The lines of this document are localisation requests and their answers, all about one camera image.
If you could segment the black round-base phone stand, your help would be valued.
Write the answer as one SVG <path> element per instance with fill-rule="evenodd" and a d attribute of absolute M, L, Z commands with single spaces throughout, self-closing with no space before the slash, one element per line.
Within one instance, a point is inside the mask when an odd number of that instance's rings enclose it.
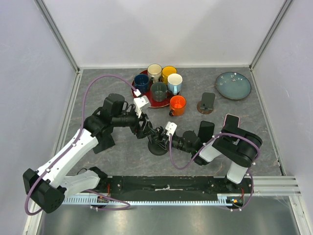
<path fill-rule="evenodd" d="M 165 134 L 165 130 L 163 127 L 157 127 L 155 131 L 156 131 L 156 134 L 154 136 L 148 137 L 148 140 L 149 140 L 148 149 L 153 155 L 156 155 L 156 156 L 165 155 L 168 151 L 162 149 L 157 144 L 158 138 L 160 137 L 161 134 Z"/>

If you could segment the pink case smartphone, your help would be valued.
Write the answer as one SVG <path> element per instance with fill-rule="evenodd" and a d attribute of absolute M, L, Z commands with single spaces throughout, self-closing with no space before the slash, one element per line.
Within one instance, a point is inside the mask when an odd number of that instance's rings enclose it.
<path fill-rule="evenodd" d="M 240 117 L 232 114 L 226 114 L 224 119 L 223 127 L 231 125 L 231 126 L 240 126 Z"/>

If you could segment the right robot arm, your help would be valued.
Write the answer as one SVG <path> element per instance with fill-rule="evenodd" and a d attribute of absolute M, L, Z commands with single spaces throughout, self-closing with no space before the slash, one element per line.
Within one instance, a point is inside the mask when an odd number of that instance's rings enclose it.
<path fill-rule="evenodd" d="M 223 155 L 231 160 L 224 187 L 228 192 L 236 192 L 241 188 L 244 177 L 259 157 L 263 140 L 256 134 L 230 126 L 225 126 L 216 135 L 206 132 L 206 137 L 209 140 L 202 140 L 193 131 L 186 131 L 182 137 L 179 137 L 168 128 L 160 137 L 149 141 L 149 150 L 157 156 L 169 153 L 170 161 L 177 170 L 185 170 L 191 163 L 208 165 Z M 191 160 L 184 166 L 178 166 L 174 162 L 173 148 L 190 153 Z"/>

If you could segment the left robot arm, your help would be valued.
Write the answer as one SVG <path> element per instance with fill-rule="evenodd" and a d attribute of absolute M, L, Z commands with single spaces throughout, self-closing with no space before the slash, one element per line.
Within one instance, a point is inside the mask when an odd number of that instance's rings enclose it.
<path fill-rule="evenodd" d="M 148 136 L 152 126 L 142 109 L 149 106 L 145 95 L 134 98 L 133 103 L 128 105 L 122 95 L 109 94 L 103 106 L 84 120 L 71 141 L 52 159 L 37 170 L 29 168 L 23 173 L 26 199 L 34 201 L 40 211 L 52 213 L 69 196 L 89 189 L 105 191 L 107 175 L 97 167 L 68 181 L 65 176 L 90 150 L 97 154 L 113 147 L 112 132 L 115 127 L 129 127 L 138 139 Z"/>

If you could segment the black phone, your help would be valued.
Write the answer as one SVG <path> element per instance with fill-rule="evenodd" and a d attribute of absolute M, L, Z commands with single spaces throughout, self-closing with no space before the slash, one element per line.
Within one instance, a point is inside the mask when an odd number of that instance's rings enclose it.
<path fill-rule="evenodd" d="M 214 134 L 215 124 L 208 121 L 201 121 L 199 131 L 198 131 L 198 137 L 200 138 L 200 141 L 202 143 L 208 142 L 213 134 Z"/>

